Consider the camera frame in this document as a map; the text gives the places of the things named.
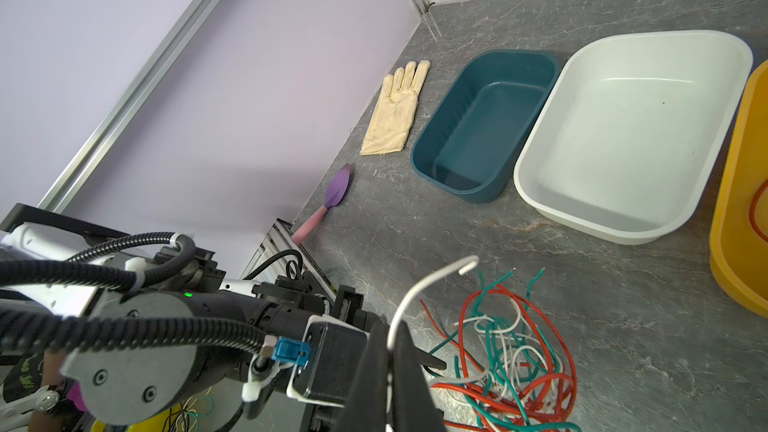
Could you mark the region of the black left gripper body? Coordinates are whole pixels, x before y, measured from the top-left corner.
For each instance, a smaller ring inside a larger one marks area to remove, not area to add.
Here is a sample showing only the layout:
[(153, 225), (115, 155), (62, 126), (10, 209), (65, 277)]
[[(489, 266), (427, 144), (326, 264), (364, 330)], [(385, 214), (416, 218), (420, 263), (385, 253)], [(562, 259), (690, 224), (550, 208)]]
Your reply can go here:
[[(263, 307), (260, 310), (259, 326), (263, 329), (281, 326), (275, 333), (298, 340), (304, 332), (308, 319), (314, 315), (328, 315), (358, 329), (370, 332), (379, 317), (362, 309), (363, 296), (353, 288), (344, 286), (341, 294), (329, 294), (314, 278), (279, 276), (274, 283), (257, 281), (252, 293), (258, 299), (268, 300), (281, 306)], [(263, 411), (275, 413), (277, 409), (269, 404), (272, 395), (285, 394), (289, 373), (278, 374), (266, 388), (266, 395), (251, 404), (251, 418), (257, 419)], [(288, 406), (289, 417), (299, 424), (301, 431), (329, 431), (337, 423), (344, 409), (304, 403), (303, 415), (298, 417), (296, 406)]]

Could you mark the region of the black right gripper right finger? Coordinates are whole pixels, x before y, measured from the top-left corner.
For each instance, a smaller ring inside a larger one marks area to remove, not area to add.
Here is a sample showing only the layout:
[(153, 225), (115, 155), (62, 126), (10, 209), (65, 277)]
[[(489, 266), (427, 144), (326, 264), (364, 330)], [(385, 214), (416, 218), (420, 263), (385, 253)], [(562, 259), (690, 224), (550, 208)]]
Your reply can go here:
[(434, 404), (405, 323), (396, 329), (391, 371), (393, 430), (445, 432), (443, 417)]

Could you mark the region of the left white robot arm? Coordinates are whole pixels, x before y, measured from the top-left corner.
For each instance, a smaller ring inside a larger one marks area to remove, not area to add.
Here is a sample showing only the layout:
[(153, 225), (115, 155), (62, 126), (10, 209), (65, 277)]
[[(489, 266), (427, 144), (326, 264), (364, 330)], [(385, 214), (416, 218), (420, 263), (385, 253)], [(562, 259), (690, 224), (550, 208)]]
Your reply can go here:
[[(221, 383), (229, 431), (282, 393), (304, 431), (441, 431), (418, 349), (290, 247), (242, 280), (178, 232), (130, 235), (25, 204), (1, 223), (1, 348), (61, 354), (57, 397), (123, 429)], [(264, 277), (268, 265), (280, 272)]]

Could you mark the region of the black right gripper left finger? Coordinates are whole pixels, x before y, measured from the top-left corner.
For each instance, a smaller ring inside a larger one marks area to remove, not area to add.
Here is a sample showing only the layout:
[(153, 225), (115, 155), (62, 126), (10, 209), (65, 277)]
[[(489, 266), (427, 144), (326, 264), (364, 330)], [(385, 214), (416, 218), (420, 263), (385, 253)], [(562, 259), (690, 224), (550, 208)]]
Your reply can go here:
[(373, 325), (345, 407), (333, 431), (386, 430), (390, 359), (387, 335), (386, 324), (378, 321)]

